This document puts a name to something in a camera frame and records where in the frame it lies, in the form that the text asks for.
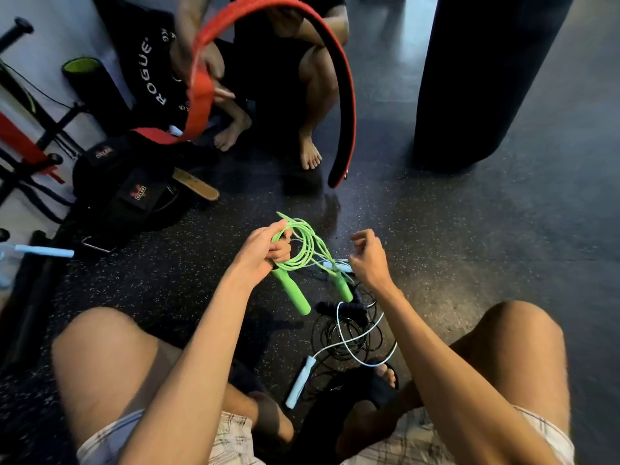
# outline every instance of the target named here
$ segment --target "jump rope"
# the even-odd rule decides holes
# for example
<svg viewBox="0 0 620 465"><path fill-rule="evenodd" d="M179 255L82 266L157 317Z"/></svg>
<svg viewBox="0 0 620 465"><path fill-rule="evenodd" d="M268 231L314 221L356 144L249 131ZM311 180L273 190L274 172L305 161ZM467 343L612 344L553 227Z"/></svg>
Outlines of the jump rope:
<svg viewBox="0 0 620 465"><path fill-rule="evenodd" d="M361 360L355 355L355 353L349 347L349 344L354 344L358 340L364 340L364 343L369 343L369 339L367 338L367 336L369 336L371 331L373 331L374 329L379 329L378 325L383 319L383 313L381 313L379 319L376 320L375 323L370 328L368 328L368 330L357 336L345 339L345 336L342 333L340 306L345 302L351 302L353 300L353 293L351 292L351 289L349 288L347 282L349 282L353 286L356 286L355 281L353 281L351 276L349 276L345 271L343 271L343 269L345 268L343 260L336 261L334 258L332 258L332 255L327 249L327 245L314 232L313 228L306 221L302 219L291 219L290 217L287 217L281 212L277 212L277 214L281 218L286 219L287 224L282 231L274 235L272 242L278 241L286 230L291 229L291 240L301 243L301 248L295 256L289 259L289 261L283 263L274 263L276 265L276 268L272 270L272 274L282 283L284 290L286 291L298 311L302 315L307 315L311 311L310 304L307 302L306 297L304 297L303 293L301 292L295 281L293 281L293 279L291 279L290 275L288 274L289 272L296 271L298 269L307 268L310 266L317 266L318 268L327 272L329 274L330 281L334 283L334 285L338 289L338 292L340 293L340 296L343 299L341 302L338 303L336 307L336 328L340 337L340 341L329 344L317 351L313 356L308 356L306 358L306 364L299 373L297 380L293 384L293 388L291 389L291 392L286 399L286 406L292 409L297 404L297 400L301 395L301 391L303 390L310 374L312 373L313 367L317 362L317 356L322 352L332 350L338 346L344 346L351 359L355 359L361 365L366 367L378 367L386 363L392 357L392 354L394 354L394 351L396 351L396 347L398 344L394 343L394 346L392 347L388 356L382 362L379 362L377 364L368 364L365 362L366 359ZM368 305L368 307L371 307L373 305L376 307L376 300L372 304ZM350 326L347 325L347 327L349 334L352 334ZM357 345L356 347L356 352L359 352L360 345Z"/></svg>

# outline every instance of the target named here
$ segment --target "leather strap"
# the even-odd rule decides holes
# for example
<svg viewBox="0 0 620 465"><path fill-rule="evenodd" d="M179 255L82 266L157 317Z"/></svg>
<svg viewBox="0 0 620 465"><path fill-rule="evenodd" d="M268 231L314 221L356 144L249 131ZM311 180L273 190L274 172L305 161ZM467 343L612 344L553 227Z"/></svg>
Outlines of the leather strap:
<svg viewBox="0 0 620 465"><path fill-rule="evenodd" d="M344 50L333 32L327 27L316 11L298 0L235 0L222 9L211 22L198 32L191 47L193 63L191 65L190 87L188 90L190 108L187 113L187 122L185 123L183 134L180 137L175 137L156 128L138 128L135 131L149 140L163 145L194 140L204 132L209 122L209 114L213 103L213 83L206 70L205 62L200 59L200 53L207 44L211 43L213 39L236 20L269 6L285 6L296 8L300 11L317 30L332 57L340 91L340 139L338 141L336 159L330 171L327 184L329 187L335 188L346 177L353 154L353 146L355 145L355 93L353 92L353 79Z"/></svg>

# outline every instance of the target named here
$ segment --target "green jump rope handle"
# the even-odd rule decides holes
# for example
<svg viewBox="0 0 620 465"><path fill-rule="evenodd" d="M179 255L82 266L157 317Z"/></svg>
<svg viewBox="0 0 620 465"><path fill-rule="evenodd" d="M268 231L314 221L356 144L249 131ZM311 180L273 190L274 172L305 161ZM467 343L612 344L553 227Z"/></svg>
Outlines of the green jump rope handle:
<svg viewBox="0 0 620 465"><path fill-rule="evenodd" d="M272 270L272 274L282 283L284 291L288 294L293 305L299 310L299 313L307 315L311 310L310 304L306 300L306 297L304 297L304 294L301 293L301 290L299 290L299 287L297 287L295 281L288 275L288 271L277 268Z"/></svg>
<svg viewBox="0 0 620 465"><path fill-rule="evenodd" d="M351 293L351 289L347 285L345 278L342 276L342 274L337 273L335 276L330 276L330 279L338 289L338 292L340 293L342 299L345 302L352 302L353 294Z"/></svg>

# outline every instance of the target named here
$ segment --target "red weightlifting belt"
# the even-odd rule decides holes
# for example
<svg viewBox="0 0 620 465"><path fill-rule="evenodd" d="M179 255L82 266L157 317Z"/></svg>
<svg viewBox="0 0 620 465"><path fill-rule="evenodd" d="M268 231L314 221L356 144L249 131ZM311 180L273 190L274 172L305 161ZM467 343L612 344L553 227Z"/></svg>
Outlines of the red weightlifting belt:
<svg viewBox="0 0 620 465"><path fill-rule="evenodd" d="M204 132L209 124L209 114L213 103L213 83L207 73L205 62L200 61L198 54L236 20L269 6L285 6L296 8L300 11L319 33L327 51L332 57L340 91L340 139L338 140L336 160L334 160L334 165L329 173L327 184L329 187L335 188L346 177L351 156L353 155L353 146L355 145L355 93L353 92L353 79L344 50L333 32L327 27L316 11L298 0L235 0L222 9L211 22L200 30L191 46L193 63L191 65L190 88L188 91L190 108L187 112L187 122L185 123L185 130L182 136L175 137L155 128L139 128L135 130L144 137L163 145L194 140Z"/></svg>

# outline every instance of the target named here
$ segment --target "black shorts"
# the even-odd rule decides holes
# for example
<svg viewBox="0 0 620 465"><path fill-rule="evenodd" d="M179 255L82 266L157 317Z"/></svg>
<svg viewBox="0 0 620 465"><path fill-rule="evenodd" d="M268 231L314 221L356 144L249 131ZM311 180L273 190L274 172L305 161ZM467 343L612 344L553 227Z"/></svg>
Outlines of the black shorts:
<svg viewBox="0 0 620 465"><path fill-rule="evenodd" d="M222 39L215 43L224 58L224 86L239 98L256 101L258 114L301 125L306 86L299 80L299 63L313 44L274 38L258 51Z"/></svg>

